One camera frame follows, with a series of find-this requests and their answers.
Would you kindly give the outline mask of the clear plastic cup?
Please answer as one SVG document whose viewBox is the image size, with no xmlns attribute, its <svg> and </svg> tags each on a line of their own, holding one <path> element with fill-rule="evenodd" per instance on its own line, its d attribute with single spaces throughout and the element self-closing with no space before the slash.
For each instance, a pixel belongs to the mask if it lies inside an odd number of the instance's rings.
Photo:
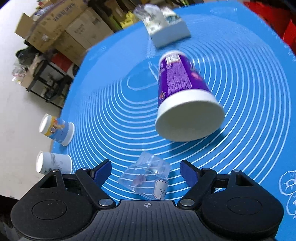
<svg viewBox="0 0 296 241">
<path fill-rule="evenodd" d="M 164 200 L 171 166 L 160 157 L 143 152 L 136 163 L 118 178 L 118 183 L 150 200 Z"/>
</svg>

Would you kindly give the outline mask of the white grey paper cup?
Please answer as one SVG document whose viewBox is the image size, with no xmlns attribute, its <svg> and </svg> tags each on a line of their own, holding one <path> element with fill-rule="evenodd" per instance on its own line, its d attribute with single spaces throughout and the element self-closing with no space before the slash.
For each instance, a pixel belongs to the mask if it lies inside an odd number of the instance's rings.
<svg viewBox="0 0 296 241">
<path fill-rule="evenodd" d="M 46 175 L 52 170 L 58 169 L 62 174 L 72 173 L 72 159 L 69 155 L 40 151 L 36 159 L 36 171 Z"/>
</svg>

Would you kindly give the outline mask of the blue yellow paper cup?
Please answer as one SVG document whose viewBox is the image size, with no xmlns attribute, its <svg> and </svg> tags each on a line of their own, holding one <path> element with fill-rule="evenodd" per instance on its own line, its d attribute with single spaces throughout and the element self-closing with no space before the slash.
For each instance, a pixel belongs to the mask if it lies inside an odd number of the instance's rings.
<svg viewBox="0 0 296 241">
<path fill-rule="evenodd" d="M 45 114 L 39 126 L 39 133 L 49 137 L 66 147 L 74 137 L 75 126 L 72 122 L 64 121 L 62 118 Z"/>
</svg>

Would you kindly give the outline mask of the purple paper cup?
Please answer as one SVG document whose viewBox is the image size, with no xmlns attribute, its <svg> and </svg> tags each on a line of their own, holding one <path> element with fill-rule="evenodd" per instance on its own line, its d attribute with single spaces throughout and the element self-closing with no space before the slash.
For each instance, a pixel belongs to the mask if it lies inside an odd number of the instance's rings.
<svg viewBox="0 0 296 241">
<path fill-rule="evenodd" d="M 159 60 L 156 132 L 174 142 L 204 138 L 222 125 L 224 109 L 181 51 L 168 51 Z"/>
</svg>

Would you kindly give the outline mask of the blue silicone baking mat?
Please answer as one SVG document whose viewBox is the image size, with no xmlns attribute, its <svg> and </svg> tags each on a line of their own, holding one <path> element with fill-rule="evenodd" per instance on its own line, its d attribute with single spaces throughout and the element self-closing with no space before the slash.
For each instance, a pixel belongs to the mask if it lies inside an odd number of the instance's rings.
<svg viewBox="0 0 296 241">
<path fill-rule="evenodd" d="M 176 10 L 190 36 L 158 49 L 143 23 L 85 56 L 61 117 L 71 142 L 52 151 L 72 169 L 109 159 L 102 189 L 115 201 L 155 197 L 155 171 L 127 169 L 143 152 L 168 163 L 161 184 L 179 201 L 187 160 L 218 174 L 238 169 L 283 206 L 276 240 L 295 240 L 295 54 L 258 15 L 235 1 Z"/>
</svg>

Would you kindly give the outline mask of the black metal shelf rack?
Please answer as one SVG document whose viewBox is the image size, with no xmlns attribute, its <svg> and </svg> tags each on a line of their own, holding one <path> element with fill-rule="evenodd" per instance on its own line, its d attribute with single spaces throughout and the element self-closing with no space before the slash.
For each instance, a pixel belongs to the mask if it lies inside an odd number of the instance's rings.
<svg viewBox="0 0 296 241">
<path fill-rule="evenodd" d="M 27 92 L 62 109 L 73 78 L 47 60 L 37 59 L 27 71 L 21 84 Z"/>
</svg>

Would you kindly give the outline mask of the lower cardboard box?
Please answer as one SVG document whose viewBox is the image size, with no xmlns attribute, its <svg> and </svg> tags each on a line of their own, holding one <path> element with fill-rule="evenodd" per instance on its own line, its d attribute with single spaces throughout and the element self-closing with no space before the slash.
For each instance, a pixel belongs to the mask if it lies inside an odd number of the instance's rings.
<svg viewBox="0 0 296 241">
<path fill-rule="evenodd" d="M 87 8 L 60 35 L 54 47 L 79 66 L 90 48 L 112 34 L 106 22 L 92 8 Z"/>
</svg>

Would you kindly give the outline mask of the cardboard box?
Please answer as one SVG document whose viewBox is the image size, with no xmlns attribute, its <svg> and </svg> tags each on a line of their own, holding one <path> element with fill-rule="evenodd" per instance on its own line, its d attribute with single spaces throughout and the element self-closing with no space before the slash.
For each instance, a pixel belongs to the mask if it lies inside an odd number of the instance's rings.
<svg viewBox="0 0 296 241">
<path fill-rule="evenodd" d="M 15 33 L 44 53 L 86 9 L 85 1 L 52 1 L 31 16 L 22 14 Z"/>
<path fill-rule="evenodd" d="M 106 22 L 92 8 L 87 8 L 60 35 L 54 47 L 79 66 L 90 48 L 112 34 Z"/>
</svg>

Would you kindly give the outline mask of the upper cardboard box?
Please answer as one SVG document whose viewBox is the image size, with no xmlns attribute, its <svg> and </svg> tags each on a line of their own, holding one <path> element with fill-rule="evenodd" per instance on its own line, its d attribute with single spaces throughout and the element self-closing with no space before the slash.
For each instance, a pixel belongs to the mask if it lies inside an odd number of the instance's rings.
<svg viewBox="0 0 296 241">
<path fill-rule="evenodd" d="M 22 14 L 15 33 L 44 53 L 86 9 L 85 1 L 52 1 L 31 16 Z"/>
</svg>

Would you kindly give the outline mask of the white patterned tissue box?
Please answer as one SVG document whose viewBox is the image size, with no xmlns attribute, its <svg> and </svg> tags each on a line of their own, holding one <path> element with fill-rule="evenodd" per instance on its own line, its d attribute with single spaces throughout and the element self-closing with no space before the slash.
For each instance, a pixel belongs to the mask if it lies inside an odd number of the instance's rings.
<svg viewBox="0 0 296 241">
<path fill-rule="evenodd" d="M 133 13 L 142 20 L 157 49 L 191 36 L 185 21 L 167 6 L 138 5 Z"/>
</svg>

